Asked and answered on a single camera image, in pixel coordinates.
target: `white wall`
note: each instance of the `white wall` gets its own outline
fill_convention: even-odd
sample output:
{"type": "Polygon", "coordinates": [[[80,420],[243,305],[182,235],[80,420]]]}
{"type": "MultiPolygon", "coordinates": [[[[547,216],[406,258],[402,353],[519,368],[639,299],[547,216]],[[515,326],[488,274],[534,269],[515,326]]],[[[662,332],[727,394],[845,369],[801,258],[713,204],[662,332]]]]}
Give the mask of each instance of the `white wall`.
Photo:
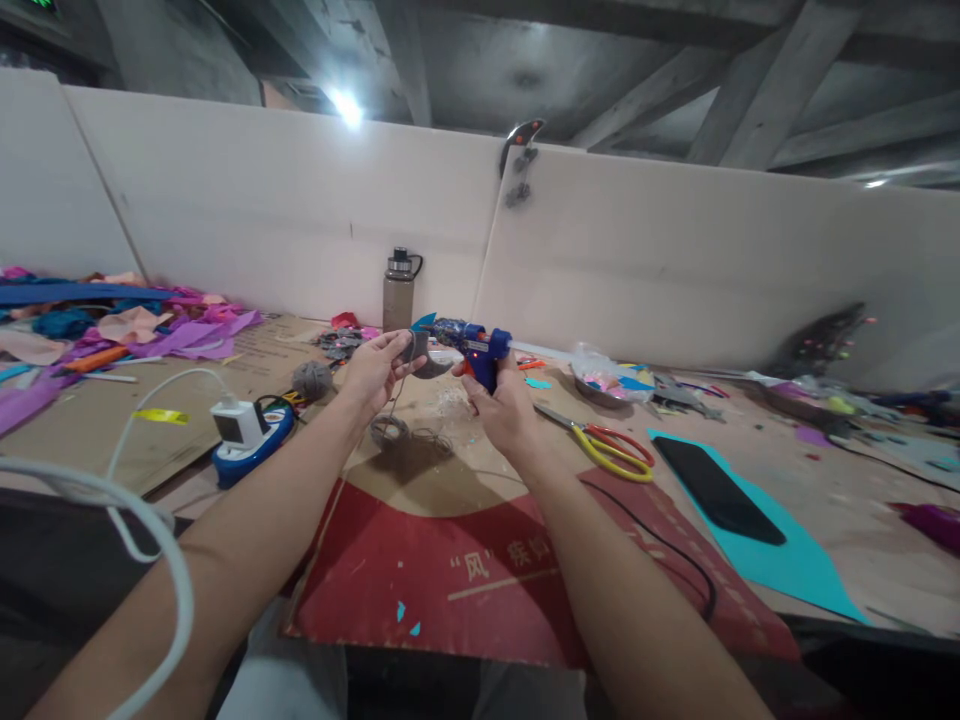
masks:
{"type": "Polygon", "coordinates": [[[380,324],[394,245],[426,257],[414,314],[470,313],[497,138],[65,88],[151,277],[254,307],[380,324]]]}
{"type": "Polygon", "coordinates": [[[50,73],[0,68],[0,265],[67,277],[137,269],[50,73]]]}
{"type": "Polygon", "coordinates": [[[516,337],[757,368],[865,300],[880,331],[857,336],[848,378],[909,386],[952,362],[912,343],[960,350],[956,329],[942,337],[960,307],[960,195],[546,148],[528,181],[528,203],[498,208],[475,308],[516,337]]]}

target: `black cable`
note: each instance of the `black cable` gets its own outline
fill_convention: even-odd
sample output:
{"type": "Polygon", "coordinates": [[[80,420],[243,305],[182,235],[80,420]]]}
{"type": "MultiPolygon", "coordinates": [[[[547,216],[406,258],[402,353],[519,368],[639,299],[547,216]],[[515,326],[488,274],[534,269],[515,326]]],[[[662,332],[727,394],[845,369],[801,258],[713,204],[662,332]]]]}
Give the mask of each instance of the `black cable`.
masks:
{"type": "Polygon", "coordinates": [[[620,508],[621,510],[623,510],[627,515],[629,515],[630,518],[631,518],[637,525],[639,525],[639,526],[642,527],[644,530],[646,530],[648,533],[650,533],[651,535],[653,535],[653,537],[655,537],[657,540],[659,540],[662,545],[666,545],[668,548],[670,548],[670,549],[673,550],[675,553],[677,553],[677,555],[679,555],[679,556],[682,557],[684,560],[686,560],[688,563],[690,563],[691,565],[693,565],[694,569],[696,569],[696,571],[703,576],[703,579],[704,579],[704,580],[706,581],[706,583],[707,583],[707,602],[706,602],[706,604],[703,606],[703,610],[700,612],[700,616],[703,618],[703,621],[709,625],[709,624],[710,624],[710,621],[713,619],[713,612],[714,612],[714,610],[716,610],[716,608],[717,608],[717,586],[713,584],[713,580],[710,578],[710,575],[708,575],[708,574],[707,574],[707,571],[704,570],[704,569],[700,566],[700,563],[698,563],[698,562],[697,562],[696,560],[694,560],[692,557],[690,557],[689,555],[687,555],[683,550],[681,550],[680,548],[678,548],[676,545],[667,542],[667,541],[664,540],[662,537],[660,537],[659,535],[657,535],[653,530],[651,530],[650,528],[648,528],[647,525],[646,525],[646,523],[644,523],[640,518],[638,518],[636,515],[634,515],[634,514],[630,511],[630,508],[628,508],[628,507],[627,507],[626,505],[624,505],[622,502],[620,502],[619,500],[617,500],[617,498],[614,497],[614,495],[613,495],[612,493],[607,492],[607,491],[604,490],[602,487],[600,487],[599,485],[595,485],[594,483],[590,482],[589,480],[580,480],[580,482],[582,482],[584,485],[588,485],[588,486],[592,487],[592,488],[593,488],[594,490],[596,490],[597,492],[602,493],[603,495],[606,495],[607,498],[608,498],[609,500],[611,500],[617,507],[619,507],[619,508],[620,508]]]}
{"type": "Polygon", "coordinates": [[[956,488],[952,488],[952,487],[950,487],[949,485],[944,485],[943,483],[938,483],[936,480],[931,480],[930,478],[928,478],[928,477],[926,477],[926,476],[924,476],[924,475],[921,475],[920,473],[915,473],[915,472],[913,472],[913,470],[907,470],[907,469],[906,469],[905,467],[903,467],[902,465],[897,465],[896,463],[890,462],[889,460],[884,460],[883,458],[878,458],[876,455],[871,455],[870,453],[862,453],[862,452],[860,452],[859,450],[854,450],[854,449],[851,448],[851,447],[847,447],[846,445],[842,445],[841,443],[838,443],[836,440],[834,440],[832,437],[830,437],[830,435],[828,435],[827,433],[824,433],[823,436],[827,439],[827,442],[828,442],[828,443],[830,443],[830,444],[833,445],[834,447],[840,448],[841,450],[846,450],[847,452],[853,453],[854,455],[859,455],[860,457],[865,457],[865,458],[870,458],[871,460],[876,460],[877,462],[883,463],[884,465],[886,465],[886,466],[888,466],[888,467],[892,467],[894,470],[899,470],[899,471],[902,472],[904,475],[909,475],[910,477],[915,477],[917,480],[923,480],[925,483],[928,483],[928,484],[930,484],[930,485],[936,485],[937,487],[943,488],[944,490],[950,490],[951,492],[960,493],[960,490],[957,490],[956,488]]]}

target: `blue hot glue gun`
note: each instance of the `blue hot glue gun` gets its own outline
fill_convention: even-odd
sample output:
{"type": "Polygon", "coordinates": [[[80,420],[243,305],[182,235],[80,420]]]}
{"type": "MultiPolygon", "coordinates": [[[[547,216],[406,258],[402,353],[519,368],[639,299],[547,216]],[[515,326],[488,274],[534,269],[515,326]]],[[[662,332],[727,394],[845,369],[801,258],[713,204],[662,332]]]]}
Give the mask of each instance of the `blue hot glue gun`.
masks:
{"type": "Polygon", "coordinates": [[[434,321],[433,334],[438,343],[463,354],[466,373],[493,395],[497,389],[497,360],[510,354],[513,336],[500,328],[488,333],[483,325],[447,318],[434,321]]]}

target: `black phone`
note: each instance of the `black phone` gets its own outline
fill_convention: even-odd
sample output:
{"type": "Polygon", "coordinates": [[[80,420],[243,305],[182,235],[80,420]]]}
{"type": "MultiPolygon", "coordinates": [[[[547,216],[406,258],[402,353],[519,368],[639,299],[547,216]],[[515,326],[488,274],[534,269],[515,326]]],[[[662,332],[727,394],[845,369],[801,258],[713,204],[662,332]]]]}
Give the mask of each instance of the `black phone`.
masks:
{"type": "Polygon", "coordinates": [[[697,504],[718,527],[770,545],[787,538],[699,445],[658,437],[653,441],[697,504]]]}

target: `charging cable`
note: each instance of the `charging cable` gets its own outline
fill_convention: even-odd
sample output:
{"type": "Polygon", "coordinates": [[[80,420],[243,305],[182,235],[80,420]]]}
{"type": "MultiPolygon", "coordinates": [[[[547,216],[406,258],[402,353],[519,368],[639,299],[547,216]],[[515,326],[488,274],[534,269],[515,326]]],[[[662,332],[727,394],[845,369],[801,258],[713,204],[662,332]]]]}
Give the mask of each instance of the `charging cable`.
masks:
{"type": "Polygon", "coordinates": [[[173,641],[170,643],[170,649],[166,657],[153,674],[141,685],[136,692],[127,698],[124,703],[110,714],[109,720],[130,720],[139,713],[150,702],[157,691],[163,687],[163,684],[169,679],[170,675],[176,669],[177,664],[183,658],[187,649],[187,643],[190,640],[190,633],[193,630],[193,585],[190,582],[190,573],[187,569],[187,561],[177,544],[173,535],[174,517],[173,514],[163,508],[150,505],[142,500],[138,495],[130,492],[124,487],[114,482],[114,475],[117,471],[117,465],[120,461],[120,454],[130,437],[130,431],[133,428],[133,422],[137,413],[156,395],[160,390],[170,383],[179,380],[185,375],[194,373],[206,373],[216,378],[223,389],[222,401],[227,406],[235,406],[239,403],[236,395],[230,392],[230,388],[217,373],[207,368],[191,368],[177,373],[153,390],[148,392],[143,399],[137,403],[137,407],[127,419],[127,424],[120,434],[117,446],[114,448],[113,456],[110,458],[110,464],[107,467],[106,478],[98,478],[95,475],[72,468],[54,465],[52,463],[37,462],[33,460],[24,460],[15,457],[0,456],[0,471],[8,471],[35,477],[48,485],[54,492],[66,498],[67,500],[81,505],[90,505],[105,507],[107,515],[113,522],[123,541],[127,552],[137,562],[150,563],[164,555],[170,566],[170,574],[173,578],[173,589],[177,597],[177,624],[173,633],[173,641]],[[118,507],[128,509],[134,516],[143,523],[143,526],[150,532],[160,547],[160,552],[156,555],[144,553],[133,539],[133,534],[120,515],[118,507]]]}

